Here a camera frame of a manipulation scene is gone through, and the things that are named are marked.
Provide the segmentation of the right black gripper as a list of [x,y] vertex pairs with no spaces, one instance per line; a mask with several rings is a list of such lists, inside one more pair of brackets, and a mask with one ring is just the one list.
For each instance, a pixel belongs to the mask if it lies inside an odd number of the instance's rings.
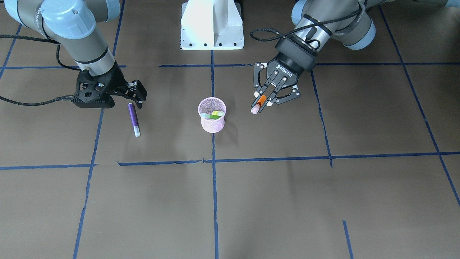
[[141,109],[143,102],[146,101],[147,90],[142,82],[140,80],[133,80],[128,83],[117,61],[114,62],[108,72],[97,76],[97,82],[104,85],[103,92],[106,92],[108,95],[123,96],[124,98],[133,100],[138,109]]

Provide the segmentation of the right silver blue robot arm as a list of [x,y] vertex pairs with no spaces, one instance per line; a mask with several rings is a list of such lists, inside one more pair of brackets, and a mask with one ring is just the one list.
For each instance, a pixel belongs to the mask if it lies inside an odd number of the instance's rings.
[[7,13],[43,36],[42,42],[63,46],[76,62],[79,75],[70,100],[79,108],[112,108],[113,96],[132,100],[141,108],[147,91],[139,80],[127,82],[97,27],[118,18],[118,0],[5,0]]

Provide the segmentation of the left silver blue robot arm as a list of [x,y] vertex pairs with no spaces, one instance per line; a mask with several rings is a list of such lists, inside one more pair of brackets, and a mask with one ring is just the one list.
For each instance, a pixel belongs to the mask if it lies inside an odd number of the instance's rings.
[[276,56],[254,64],[255,100],[251,113],[267,106],[300,97],[298,81],[316,66],[319,51],[328,40],[360,50],[374,39],[376,28],[367,10],[384,0],[298,0],[291,13],[295,28],[282,33],[275,28],[256,28],[251,38],[260,42],[277,40]]

